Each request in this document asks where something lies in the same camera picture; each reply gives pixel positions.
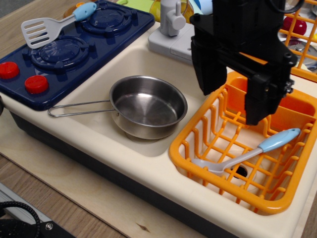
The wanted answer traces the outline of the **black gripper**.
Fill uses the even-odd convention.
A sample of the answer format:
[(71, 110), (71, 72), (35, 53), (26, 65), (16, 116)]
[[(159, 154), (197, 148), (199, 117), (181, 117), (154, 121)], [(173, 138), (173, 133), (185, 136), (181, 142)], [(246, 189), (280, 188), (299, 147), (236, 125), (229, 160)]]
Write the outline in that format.
[(247, 82), (247, 125), (274, 114), (281, 100), (293, 92), (289, 75), (296, 57), (279, 40), (278, 31), (284, 15), (298, 7), (286, 9), (285, 5), (284, 0), (214, 0), (212, 14), (190, 18), (195, 29), (192, 62), (204, 95), (226, 82), (227, 67), (244, 75), (255, 73)]

